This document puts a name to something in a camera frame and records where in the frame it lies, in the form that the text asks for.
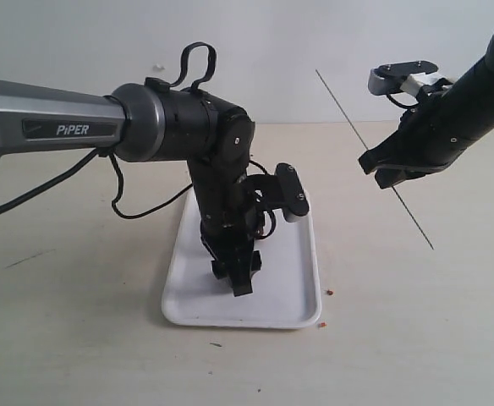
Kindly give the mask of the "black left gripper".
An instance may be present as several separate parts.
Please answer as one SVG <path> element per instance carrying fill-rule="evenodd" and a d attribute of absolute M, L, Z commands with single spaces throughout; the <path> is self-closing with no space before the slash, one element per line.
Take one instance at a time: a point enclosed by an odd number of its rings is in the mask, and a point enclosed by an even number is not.
<path fill-rule="evenodd" d="M 253 293 L 252 277 L 262 266 L 254 242 L 264 220 L 254 196 L 242 185 L 250 163 L 250 156 L 231 162 L 215 156 L 187 160 L 200 211 L 201 240 L 213 259 L 212 273 L 217 280 L 229 278 L 234 297 Z"/>

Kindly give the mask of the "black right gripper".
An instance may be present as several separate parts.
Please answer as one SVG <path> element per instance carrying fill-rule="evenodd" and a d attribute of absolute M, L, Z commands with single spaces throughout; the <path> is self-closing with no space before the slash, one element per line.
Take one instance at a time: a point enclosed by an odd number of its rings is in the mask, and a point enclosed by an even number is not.
<path fill-rule="evenodd" d="M 463 100 L 455 95 L 431 95 L 401 119 L 398 129 L 364 152 L 358 163 L 375 172 L 380 189 L 441 171 L 463 154 Z"/>

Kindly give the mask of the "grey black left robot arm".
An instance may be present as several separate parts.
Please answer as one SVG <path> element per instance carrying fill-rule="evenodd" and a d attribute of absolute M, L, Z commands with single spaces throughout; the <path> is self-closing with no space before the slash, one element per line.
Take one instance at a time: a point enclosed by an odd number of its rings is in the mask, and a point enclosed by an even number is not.
<path fill-rule="evenodd" d="M 254 135 L 242 107 L 155 78 L 108 96 L 0 80 L 0 158 L 85 149 L 89 158 L 106 156 L 113 165 L 185 162 L 213 274 L 235 296 L 253 290 L 262 264 L 255 241 L 268 216 L 246 183 Z"/>

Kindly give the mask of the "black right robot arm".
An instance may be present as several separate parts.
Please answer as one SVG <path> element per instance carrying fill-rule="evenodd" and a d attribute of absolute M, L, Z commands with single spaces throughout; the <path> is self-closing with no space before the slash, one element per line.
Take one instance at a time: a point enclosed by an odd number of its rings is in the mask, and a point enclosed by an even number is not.
<path fill-rule="evenodd" d="M 494 129 L 494 34 L 482 56 L 457 80 L 439 74 L 426 60 L 387 63 L 374 68 L 369 92 L 392 101 L 415 99 L 397 129 L 358 159 L 364 173 L 382 189 L 439 173 Z"/>

